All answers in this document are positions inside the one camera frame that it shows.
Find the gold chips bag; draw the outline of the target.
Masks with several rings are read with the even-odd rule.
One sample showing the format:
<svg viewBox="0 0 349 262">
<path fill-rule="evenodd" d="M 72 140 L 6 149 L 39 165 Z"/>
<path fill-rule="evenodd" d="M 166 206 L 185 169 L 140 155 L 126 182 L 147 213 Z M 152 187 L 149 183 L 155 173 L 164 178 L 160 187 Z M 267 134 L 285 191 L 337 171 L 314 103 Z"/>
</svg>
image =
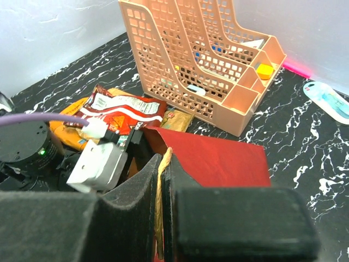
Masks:
<svg viewBox="0 0 349 262">
<path fill-rule="evenodd" d="M 167 110 L 164 114 L 161 127 L 177 132 L 186 132 L 194 116 L 177 109 Z"/>
</svg>

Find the orange honey dijon chips bag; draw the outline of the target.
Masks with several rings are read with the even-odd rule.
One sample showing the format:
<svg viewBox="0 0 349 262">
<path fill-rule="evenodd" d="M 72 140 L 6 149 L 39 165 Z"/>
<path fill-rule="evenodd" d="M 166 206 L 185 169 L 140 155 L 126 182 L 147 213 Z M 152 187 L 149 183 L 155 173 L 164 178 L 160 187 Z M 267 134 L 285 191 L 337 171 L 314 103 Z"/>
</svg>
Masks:
<svg viewBox="0 0 349 262">
<path fill-rule="evenodd" d="M 76 114 L 80 108 L 84 105 L 84 103 L 90 98 L 84 97 L 80 100 L 72 103 L 68 107 L 66 107 L 61 114 L 64 115 L 74 115 Z M 60 139 L 60 141 L 75 150 L 82 151 L 88 140 L 90 139 L 85 133 L 81 132 L 81 127 L 73 127 L 65 125 L 64 121 L 50 121 L 49 122 L 50 131 Z"/>
</svg>

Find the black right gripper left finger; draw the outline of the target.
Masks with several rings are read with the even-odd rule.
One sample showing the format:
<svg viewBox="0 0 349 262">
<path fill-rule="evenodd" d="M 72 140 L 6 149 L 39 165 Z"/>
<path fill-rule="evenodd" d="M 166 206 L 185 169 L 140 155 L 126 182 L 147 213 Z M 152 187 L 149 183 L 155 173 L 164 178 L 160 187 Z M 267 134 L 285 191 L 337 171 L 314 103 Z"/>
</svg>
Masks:
<svg viewBox="0 0 349 262">
<path fill-rule="evenodd" d="M 1 261 L 152 261 L 158 156 L 105 195 L 2 192 Z"/>
</svg>

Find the red brown paper bag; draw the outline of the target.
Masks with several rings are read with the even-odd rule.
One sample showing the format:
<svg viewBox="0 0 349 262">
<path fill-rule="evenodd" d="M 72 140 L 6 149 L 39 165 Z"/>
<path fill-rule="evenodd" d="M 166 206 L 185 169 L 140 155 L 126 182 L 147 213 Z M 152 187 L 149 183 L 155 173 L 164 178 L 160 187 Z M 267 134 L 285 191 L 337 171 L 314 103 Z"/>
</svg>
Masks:
<svg viewBox="0 0 349 262">
<path fill-rule="evenodd" d="M 172 261 L 172 204 L 176 188 L 269 187 L 262 146 L 199 136 L 163 128 L 132 130 L 126 152 L 141 170 L 156 154 L 163 156 L 155 177 L 155 257 Z"/>
</svg>

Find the dark red Doritos bag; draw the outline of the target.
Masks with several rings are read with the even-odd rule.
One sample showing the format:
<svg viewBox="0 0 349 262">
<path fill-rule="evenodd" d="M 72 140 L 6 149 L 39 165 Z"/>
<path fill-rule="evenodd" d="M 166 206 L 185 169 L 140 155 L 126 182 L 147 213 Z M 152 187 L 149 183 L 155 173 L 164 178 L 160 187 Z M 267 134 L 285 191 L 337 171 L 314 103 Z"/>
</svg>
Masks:
<svg viewBox="0 0 349 262">
<path fill-rule="evenodd" d="M 84 119 L 103 120 L 110 131 L 128 135 L 132 129 L 144 126 L 160 126 L 167 104 L 155 98 L 112 94 L 96 85 L 91 95 L 69 105 L 61 113 Z"/>
</svg>

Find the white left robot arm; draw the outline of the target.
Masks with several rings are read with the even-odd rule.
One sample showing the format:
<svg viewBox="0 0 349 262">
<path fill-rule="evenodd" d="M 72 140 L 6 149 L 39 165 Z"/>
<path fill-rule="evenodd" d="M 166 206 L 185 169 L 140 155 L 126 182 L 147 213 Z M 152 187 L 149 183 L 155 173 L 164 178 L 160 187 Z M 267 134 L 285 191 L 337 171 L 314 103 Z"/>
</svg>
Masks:
<svg viewBox="0 0 349 262">
<path fill-rule="evenodd" d="M 20 114 L 1 94 L 1 191 L 32 190 L 61 176 L 64 148 L 51 133 L 50 114 Z"/>
</svg>

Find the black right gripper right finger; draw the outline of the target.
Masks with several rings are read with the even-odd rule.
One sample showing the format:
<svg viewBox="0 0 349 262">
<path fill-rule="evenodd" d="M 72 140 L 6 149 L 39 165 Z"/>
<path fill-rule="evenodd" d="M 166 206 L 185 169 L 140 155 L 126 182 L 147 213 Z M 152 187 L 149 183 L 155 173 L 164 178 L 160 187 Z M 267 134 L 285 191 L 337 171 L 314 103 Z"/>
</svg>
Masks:
<svg viewBox="0 0 349 262">
<path fill-rule="evenodd" d="M 161 177 L 165 261 L 315 261 L 303 198 L 278 187 L 204 187 L 176 156 Z"/>
</svg>

